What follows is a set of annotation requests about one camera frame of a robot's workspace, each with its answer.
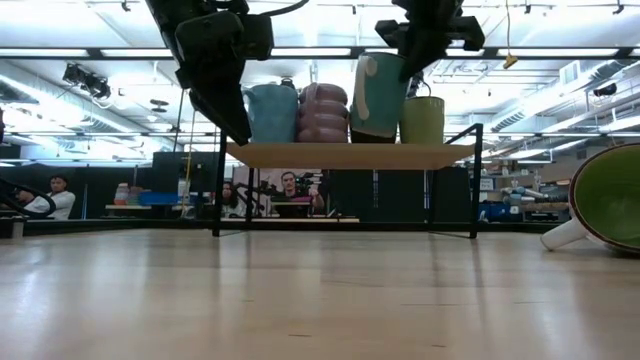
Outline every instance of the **ceiling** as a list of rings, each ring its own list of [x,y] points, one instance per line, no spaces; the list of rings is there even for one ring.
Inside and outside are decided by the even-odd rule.
[[[249,1],[259,13],[293,3],[293,0]],[[510,0],[507,17],[504,0],[466,0],[465,15],[476,16],[486,35],[486,46],[635,47],[640,46],[640,0],[525,1]],[[118,0],[1,1],[0,47],[164,47],[144,1],[127,1],[125,12]],[[378,20],[402,21],[404,11],[391,0],[312,0],[301,10],[274,18],[276,46],[384,46],[374,30]],[[60,87],[65,60],[5,60]],[[181,89],[173,61],[73,61],[107,77],[114,89],[108,111],[151,131],[167,131],[178,123],[191,129],[193,109],[188,100],[180,110]],[[556,81],[559,69],[571,60],[519,61],[508,70],[501,60],[443,60],[426,69],[435,96],[446,100],[449,128],[500,113],[522,98]],[[317,65],[317,81],[339,85],[352,92],[353,60],[270,60],[248,62],[244,86],[292,77],[303,87],[310,83],[310,67]],[[81,91],[71,89],[78,95]],[[151,122],[151,99],[169,103],[167,112]],[[573,109],[555,109],[558,120]],[[196,131],[214,126],[196,115]]]

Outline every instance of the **wooden table surface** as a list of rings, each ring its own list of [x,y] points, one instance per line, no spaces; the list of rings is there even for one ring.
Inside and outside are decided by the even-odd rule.
[[[0,359],[629,360],[640,261],[537,235],[131,230],[0,245]]]

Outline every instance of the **black metal shelf frame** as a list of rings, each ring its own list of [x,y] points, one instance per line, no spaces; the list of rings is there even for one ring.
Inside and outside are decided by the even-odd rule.
[[[452,50],[445,60],[504,60],[507,46],[486,46],[480,51]],[[273,49],[271,59],[354,60],[365,51],[394,51],[382,46],[282,46]],[[519,60],[599,60],[639,59],[638,46],[512,46]],[[84,61],[173,61],[167,48],[144,47],[0,47],[6,60],[84,60]]]
[[[216,175],[216,195],[215,195],[215,205],[213,211],[213,221],[212,221],[212,235],[215,237],[220,236],[220,230],[295,230],[295,231],[348,231],[355,230],[358,231],[377,231],[377,230],[386,230],[386,231],[469,231],[469,238],[475,239],[478,236],[479,224],[478,224],[478,208],[480,204],[480,170],[482,168],[482,135],[483,135],[484,126],[480,123],[474,124],[449,139],[446,143],[452,144],[455,141],[467,136],[474,135],[475,136],[475,146],[474,146],[474,158],[473,158],[473,178],[472,181],[472,197],[471,197],[471,214],[469,216],[469,222],[467,224],[458,224],[456,227],[447,226],[447,224],[438,224],[435,222],[435,214],[437,213],[436,202],[434,201],[434,196],[437,194],[437,170],[435,170],[433,176],[433,182],[429,187],[429,191],[431,192],[431,203],[429,208],[429,216],[427,219],[427,223],[425,224],[415,224],[415,223],[406,223],[406,224],[386,224],[386,223],[359,223],[359,224],[348,224],[348,223],[336,223],[336,224],[327,224],[327,223],[318,223],[318,224],[301,224],[299,222],[274,222],[274,223],[260,223],[254,222],[252,218],[253,214],[253,204],[252,201],[247,202],[247,213],[244,221],[241,222],[233,222],[227,223],[221,221],[222,215],[222,185],[224,183],[224,168],[225,168],[225,159],[227,155],[227,137],[224,133],[221,134],[220,137],[220,152],[217,153],[218,160],[218,172]],[[247,189],[247,198],[251,199],[253,197],[254,192],[254,174],[255,169],[249,169],[249,183]]]

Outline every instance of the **person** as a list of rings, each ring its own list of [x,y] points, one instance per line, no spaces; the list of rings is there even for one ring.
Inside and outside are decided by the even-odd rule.
[[[31,203],[33,201],[33,199],[35,199],[35,196],[28,192],[28,191],[24,191],[24,190],[20,190],[17,194],[16,194],[16,200],[18,201],[18,204],[22,207],[27,206],[29,203]],[[0,209],[1,210],[8,210],[11,209],[8,205],[6,204],[0,204]]]
[[[49,178],[51,192],[47,195],[51,197],[51,200],[56,204],[56,211],[49,216],[56,220],[69,220],[71,208],[76,201],[76,196],[67,191],[68,185],[69,180],[67,180],[64,175],[54,175]],[[38,196],[24,208],[25,210],[33,212],[45,212],[49,210],[49,204],[45,199]]]
[[[245,205],[238,198],[238,190],[231,181],[222,184],[222,215],[223,217],[244,217]]]
[[[296,186],[296,174],[291,171],[286,171],[280,176],[282,181],[282,188],[284,189],[284,196],[287,198],[296,198],[310,196],[311,201],[309,204],[301,206],[275,206],[276,212],[283,218],[304,218],[309,215],[309,208],[311,210],[322,210],[324,208],[324,199],[317,189],[309,189],[308,194],[302,194],[298,191]]]

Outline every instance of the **storage shelf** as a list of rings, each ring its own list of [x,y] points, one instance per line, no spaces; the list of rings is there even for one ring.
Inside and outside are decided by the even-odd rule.
[[[473,155],[469,145],[229,144],[227,152],[252,168],[437,170]]]

